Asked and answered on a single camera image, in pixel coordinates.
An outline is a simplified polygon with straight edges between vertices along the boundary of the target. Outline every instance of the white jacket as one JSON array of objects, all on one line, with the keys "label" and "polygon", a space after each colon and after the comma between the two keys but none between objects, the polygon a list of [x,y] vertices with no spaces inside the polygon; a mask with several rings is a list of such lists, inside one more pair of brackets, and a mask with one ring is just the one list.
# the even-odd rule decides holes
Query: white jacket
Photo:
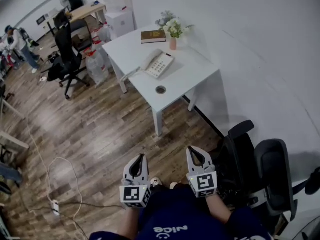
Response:
[{"label": "white jacket", "polygon": [[10,46],[10,50],[17,49],[21,51],[26,45],[27,42],[22,38],[22,35],[18,30],[13,31],[13,44]]}]

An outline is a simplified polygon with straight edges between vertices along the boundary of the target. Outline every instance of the white shoe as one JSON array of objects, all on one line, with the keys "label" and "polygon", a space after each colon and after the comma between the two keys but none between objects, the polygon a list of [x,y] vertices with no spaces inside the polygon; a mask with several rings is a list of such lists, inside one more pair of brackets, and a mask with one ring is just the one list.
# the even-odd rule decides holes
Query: white shoe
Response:
[{"label": "white shoe", "polygon": [[172,182],[170,184],[170,189],[173,190],[177,184],[178,184],[178,182]]},{"label": "white shoe", "polygon": [[159,178],[153,178],[150,180],[150,183],[152,185],[152,187],[158,186],[158,185],[162,185],[162,182]]}]

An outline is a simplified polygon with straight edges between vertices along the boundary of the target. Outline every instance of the brown book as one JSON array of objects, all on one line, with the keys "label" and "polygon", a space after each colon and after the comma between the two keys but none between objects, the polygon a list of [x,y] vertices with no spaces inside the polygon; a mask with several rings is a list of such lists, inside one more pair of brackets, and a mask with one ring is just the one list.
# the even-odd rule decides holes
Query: brown book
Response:
[{"label": "brown book", "polygon": [[159,43],[166,41],[166,34],[163,30],[141,32],[141,44]]}]

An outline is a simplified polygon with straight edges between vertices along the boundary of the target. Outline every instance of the flower vase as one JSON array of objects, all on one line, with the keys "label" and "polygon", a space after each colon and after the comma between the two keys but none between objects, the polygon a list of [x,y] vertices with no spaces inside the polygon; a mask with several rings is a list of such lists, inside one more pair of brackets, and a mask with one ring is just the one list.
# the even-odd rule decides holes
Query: flower vase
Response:
[{"label": "flower vase", "polygon": [[170,38],[170,50],[175,51],[177,49],[177,39],[175,37]]}]

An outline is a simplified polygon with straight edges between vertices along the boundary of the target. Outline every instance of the telephone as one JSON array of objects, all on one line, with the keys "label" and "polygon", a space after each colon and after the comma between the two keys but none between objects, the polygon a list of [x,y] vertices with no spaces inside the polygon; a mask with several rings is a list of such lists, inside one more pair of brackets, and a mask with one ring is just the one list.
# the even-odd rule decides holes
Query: telephone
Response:
[{"label": "telephone", "polygon": [[126,74],[121,78],[121,81],[128,79],[130,76],[133,76],[138,71],[143,71],[150,76],[158,79],[172,64],[175,60],[168,53],[164,53],[160,49],[155,49],[150,55],[144,60],[142,65],[138,67],[136,70]]}]

